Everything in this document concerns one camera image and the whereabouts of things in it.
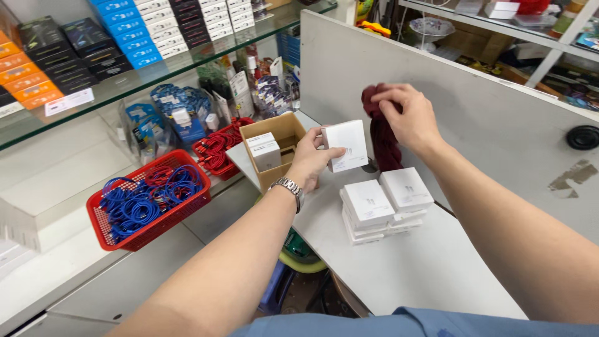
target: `blue box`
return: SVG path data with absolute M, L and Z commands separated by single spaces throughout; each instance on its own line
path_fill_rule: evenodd
M 134 50 L 139 48 L 145 48 L 149 46 L 154 46 L 154 42 L 150 37 L 139 38 L 137 40 L 133 40 L 131 42 L 125 42 L 121 44 L 119 47 L 123 51 L 124 54 L 131 53 Z
M 131 62 L 133 69 L 139 69 L 145 67 L 146 65 L 162 61 L 162 56 L 160 55 L 160 53 L 155 53 L 147 55 L 140 59 L 129 59 L 129 57 L 127 57 L 127 59 L 129 60 L 129 62 Z
M 131 7 L 137 9 L 133 0 L 109 0 L 96 5 L 96 8 L 102 16 L 110 15 Z
M 142 20 L 140 17 L 136 17 L 133 20 L 129 20 L 129 21 L 125 21 L 125 22 L 121 22 L 121 23 L 117 23 L 115 25 L 109 26 L 108 30 L 113 34 L 113 35 L 120 35 L 122 33 L 128 32 L 128 31 L 132 31 L 134 29 L 139 29 L 142 27 L 145 27 L 146 25 L 144 24 L 144 20 Z
M 133 20 L 136 17 L 141 17 L 140 11 L 133 7 L 103 16 L 102 19 L 106 23 L 106 26 L 110 27 L 116 25 L 117 23 Z
M 131 62 L 133 62 L 133 60 L 139 60 L 139 59 L 143 59 L 146 58 L 148 55 L 151 54 L 155 54 L 158 52 L 158 49 L 156 48 L 155 45 L 151 45 L 151 46 L 146 46 L 143 48 L 139 48 L 136 49 L 132 52 L 127 53 L 127 59 Z
M 150 37 L 150 33 L 148 32 L 146 27 L 142 27 L 140 29 L 135 29 L 133 31 L 129 31 L 127 33 L 115 36 L 114 41 L 120 47 L 122 44 L 130 43 L 130 42 L 139 40 L 140 38 L 144 38 L 144 37 L 148 37 L 148 38 Z

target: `glass shelf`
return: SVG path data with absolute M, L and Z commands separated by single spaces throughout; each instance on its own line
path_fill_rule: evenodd
M 0 150 L 297 25 L 300 23 L 301 10 L 308 9 L 322 14 L 334 8 L 337 8 L 335 0 L 321 0 L 310 6 L 292 1 L 288 5 L 268 11 L 274 16 L 256 22 L 254 27 L 203 44 L 142 69 L 127 71 L 102 81 L 92 87 L 94 95 L 92 102 L 50 117 L 46 117 L 44 107 L 41 106 L 33 110 L 23 109 L 0 118 Z

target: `wristwatch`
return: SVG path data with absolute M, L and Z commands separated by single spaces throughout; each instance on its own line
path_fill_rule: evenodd
M 285 177 L 280 177 L 277 179 L 277 181 L 273 182 L 273 184 L 270 185 L 268 190 L 270 191 L 270 189 L 273 188 L 274 185 L 281 185 L 281 186 L 285 187 L 286 189 L 288 189 L 289 192 L 291 192 L 295 195 L 295 202 L 297 203 L 297 206 L 298 206 L 298 211 L 295 212 L 295 214 L 299 213 L 301 206 L 304 205 L 304 191 L 298 186 L 298 184 L 293 182 L 291 179 L 288 179 Z

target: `retail shelf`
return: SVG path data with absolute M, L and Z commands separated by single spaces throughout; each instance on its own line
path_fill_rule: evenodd
M 540 44 L 542 46 L 561 50 L 562 52 L 581 56 L 586 59 L 599 62 L 599 53 L 591 50 L 583 49 L 570 44 L 562 43 L 557 39 L 550 37 L 545 32 L 532 31 L 524 29 L 511 23 L 509 20 L 489 19 L 483 15 L 468 16 L 454 13 L 454 10 L 444 7 L 436 7 L 432 4 L 418 0 L 399 0 L 401 6 L 412 8 L 414 10 L 423 11 L 432 15 L 438 15 L 450 20 L 463 22 L 468 25 L 488 29 L 497 33 L 513 36 L 521 40 Z
M 257 22 L 254 27 L 203 44 L 148 67 L 127 71 L 104 80 L 92 87 L 92 102 L 50 117 L 45 115 L 42 106 L 33 110 L 23 109 L 0 118 L 0 150 L 297 25 L 300 23 L 301 10 L 307 9 L 322 14 L 336 7 L 335 0 L 321 0 L 310 6 L 292 1 L 288 5 L 268 11 L 273 17 Z

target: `display rack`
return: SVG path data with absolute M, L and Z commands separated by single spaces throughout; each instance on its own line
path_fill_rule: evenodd
M 526 86 L 530 88 L 534 88 L 537 83 L 543 79 L 543 77 L 547 74 L 547 72 L 549 72 L 549 70 L 553 67 L 555 62 L 557 62 L 563 53 L 569 53 L 599 62 L 599 52 L 583 49 L 573 44 L 585 23 L 591 18 L 597 8 L 599 8 L 599 0 L 589 0 L 585 7 L 576 16 L 574 22 L 572 22 L 566 32 L 559 39 L 550 37 L 546 34 L 546 32 L 532 31 L 515 26 L 509 20 L 489 19 L 482 11 L 480 12 L 482 15 L 468 16 L 456 14 L 454 13 L 453 9 L 435 5 L 432 0 L 429 0 L 430 2 L 418 0 L 398 1 L 399 5 L 407 8 L 488 29 L 490 31 L 509 35 L 521 40 L 537 43 L 551 48 L 552 50 L 526 82 Z
M 270 10 L 269 13 L 272 16 L 256 22 L 254 27 L 203 44 L 148 67 L 127 71 L 104 80 L 92 87 L 94 100 L 89 103 L 84 103 L 49 117 L 46 116 L 42 106 L 32 110 L 23 109 L 0 118 L 0 151 L 71 119 L 85 115 L 297 25 L 300 22 L 299 14 L 301 10 L 308 9 L 323 14 L 335 8 L 337 8 L 337 1 L 335 0 L 322 0 L 310 6 L 292 1 L 288 5 Z

